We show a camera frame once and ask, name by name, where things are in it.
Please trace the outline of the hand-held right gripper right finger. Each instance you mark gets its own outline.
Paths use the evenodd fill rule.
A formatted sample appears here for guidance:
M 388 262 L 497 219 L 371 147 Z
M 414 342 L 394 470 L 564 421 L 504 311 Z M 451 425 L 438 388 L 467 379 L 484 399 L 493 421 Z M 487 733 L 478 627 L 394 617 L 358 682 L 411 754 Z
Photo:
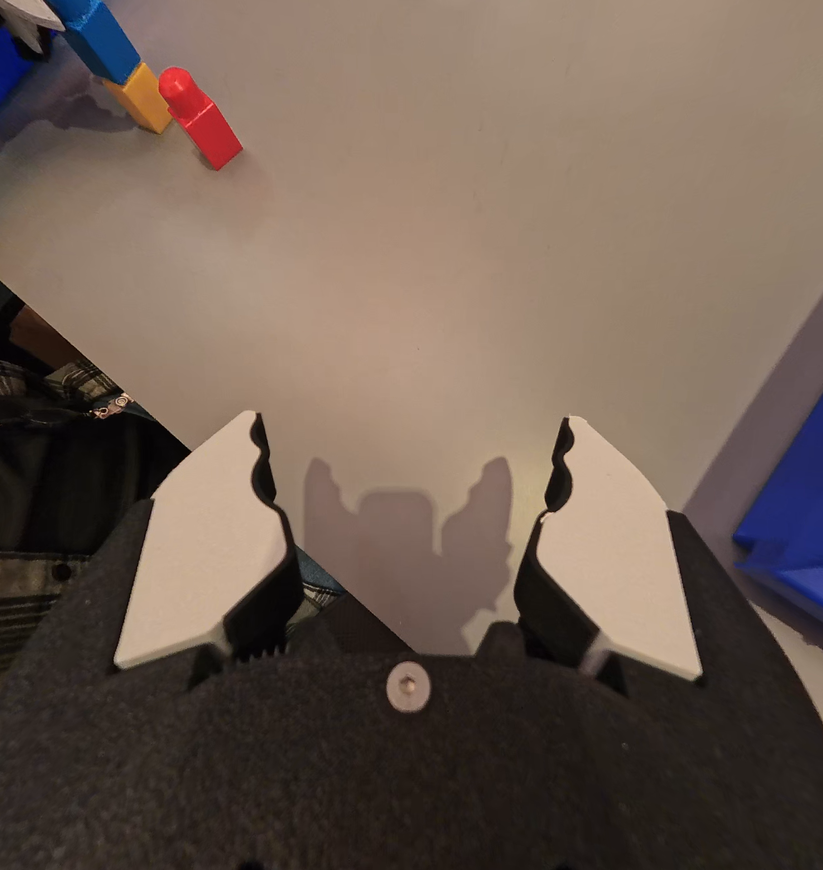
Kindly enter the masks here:
M 527 655 L 599 677 L 615 657 L 703 675 L 668 508 L 585 419 L 563 418 L 514 583 Z

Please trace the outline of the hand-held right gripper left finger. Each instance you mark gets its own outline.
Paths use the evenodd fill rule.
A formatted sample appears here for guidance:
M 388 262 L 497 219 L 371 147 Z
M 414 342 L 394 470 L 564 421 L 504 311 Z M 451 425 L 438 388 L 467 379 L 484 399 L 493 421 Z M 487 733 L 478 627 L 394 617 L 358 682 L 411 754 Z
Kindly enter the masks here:
M 169 473 L 152 498 L 117 668 L 202 647 L 219 661 L 284 650 L 304 595 L 297 546 L 275 499 L 264 420 L 254 411 Z

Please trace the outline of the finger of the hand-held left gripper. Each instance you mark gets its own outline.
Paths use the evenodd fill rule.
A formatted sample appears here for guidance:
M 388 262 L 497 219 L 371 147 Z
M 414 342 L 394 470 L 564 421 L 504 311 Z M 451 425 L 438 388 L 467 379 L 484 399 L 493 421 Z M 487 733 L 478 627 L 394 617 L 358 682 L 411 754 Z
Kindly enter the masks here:
M 55 34 L 66 30 L 57 13 L 44 1 L 0 1 L 0 29 L 11 36 L 18 56 L 47 62 Z

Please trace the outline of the red mega block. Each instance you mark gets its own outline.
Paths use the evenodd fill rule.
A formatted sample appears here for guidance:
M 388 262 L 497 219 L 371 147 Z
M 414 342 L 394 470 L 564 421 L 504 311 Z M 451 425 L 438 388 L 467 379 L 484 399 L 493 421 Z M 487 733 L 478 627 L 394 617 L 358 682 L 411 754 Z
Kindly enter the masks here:
M 214 100 L 191 74 L 169 67 L 158 77 L 158 91 L 202 158 L 213 170 L 221 170 L 239 155 L 243 146 Z

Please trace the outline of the yellow mega block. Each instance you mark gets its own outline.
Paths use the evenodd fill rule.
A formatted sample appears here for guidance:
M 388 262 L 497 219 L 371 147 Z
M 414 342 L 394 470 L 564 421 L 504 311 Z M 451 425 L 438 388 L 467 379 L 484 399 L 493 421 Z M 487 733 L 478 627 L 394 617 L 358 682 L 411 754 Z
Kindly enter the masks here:
M 141 61 L 121 84 L 109 79 L 101 83 L 138 126 L 161 135 L 173 117 L 158 89 L 158 79 Z

